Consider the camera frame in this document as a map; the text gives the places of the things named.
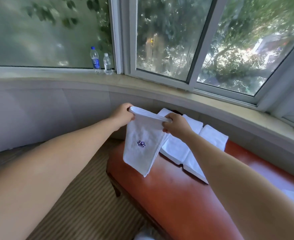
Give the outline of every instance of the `embroidered flower logo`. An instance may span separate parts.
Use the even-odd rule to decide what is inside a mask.
[[[145,142],[143,142],[143,141],[138,141],[137,144],[138,144],[140,147],[145,147],[145,146],[146,146]]]

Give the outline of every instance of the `reddish-brown table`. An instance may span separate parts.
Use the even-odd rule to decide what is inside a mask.
[[[109,156],[107,174],[166,239],[243,239],[209,185],[158,155],[144,178],[123,161],[124,143]],[[279,189],[294,191],[294,176],[228,141],[225,152],[249,165]]]

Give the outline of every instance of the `blue label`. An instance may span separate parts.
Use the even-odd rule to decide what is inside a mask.
[[[91,59],[93,62],[93,68],[100,69],[99,60]]]

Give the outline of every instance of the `gray wall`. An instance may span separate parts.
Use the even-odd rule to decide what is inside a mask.
[[[47,141],[91,125],[125,102],[154,113],[162,108],[176,109],[213,126],[230,140],[294,175],[294,154],[235,125],[155,99],[90,89],[0,90],[0,151]],[[112,136],[124,139],[125,129]]]

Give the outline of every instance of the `clear plastic bottle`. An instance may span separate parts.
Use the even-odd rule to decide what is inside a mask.
[[[110,58],[108,56],[108,53],[105,53],[104,55],[105,55],[105,57],[104,57],[105,73],[107,75],[110,75],[110,74],[112,74],[111,61],[110,61]]]
[[[91,47],[90,56],[91,56],[91,60],[93,62],[93,68],[94,69],[100,69],[99,56],[98,56],[98,53],[95,50],[94,46]]]

